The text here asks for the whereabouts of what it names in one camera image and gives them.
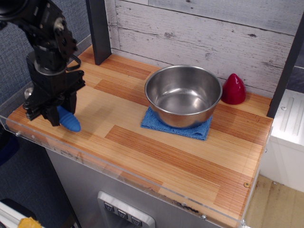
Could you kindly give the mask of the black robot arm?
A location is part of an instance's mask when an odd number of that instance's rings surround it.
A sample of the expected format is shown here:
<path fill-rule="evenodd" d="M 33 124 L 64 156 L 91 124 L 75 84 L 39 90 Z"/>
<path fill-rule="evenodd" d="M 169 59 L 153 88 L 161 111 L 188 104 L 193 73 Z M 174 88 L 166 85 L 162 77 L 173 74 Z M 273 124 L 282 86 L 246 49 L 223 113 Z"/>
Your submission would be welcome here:
<path fill-rule="evenodd" d="M 67 28 L 62 10 L 50 0 L 2 0 L 0 27 L 8 23 L 22 29 L 33 47 L 27 65 L 33 91 L 23 107 L 29 120 L 42 115 L 60 125 L 59 110 L 74 114 L 76 92 L 85 86 L 76 40 Z"/>

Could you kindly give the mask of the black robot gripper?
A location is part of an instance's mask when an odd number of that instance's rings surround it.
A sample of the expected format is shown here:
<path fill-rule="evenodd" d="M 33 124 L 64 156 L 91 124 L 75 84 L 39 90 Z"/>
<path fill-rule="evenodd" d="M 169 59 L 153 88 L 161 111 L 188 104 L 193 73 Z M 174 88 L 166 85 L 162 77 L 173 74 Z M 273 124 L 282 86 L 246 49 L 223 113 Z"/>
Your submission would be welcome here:
<path fill-rule="evenodd" d="M 53 75 L 45 75 L 38 71 L 34 71 L 32 78 L 32 86 L 34 92 L 39 91 L 46 93 L 49 96 L 64 95 L 65 99 L 62 107 L 71 112 L 76 111 L 76 93 L 79 89 L 85 86 L 83 79 L 84 71 L 65 71 Z M 42 111 L 44 119 L 47 119 L 52 126 L 59 126 L 59 114 L 56 106 L 46 107 Z"/>

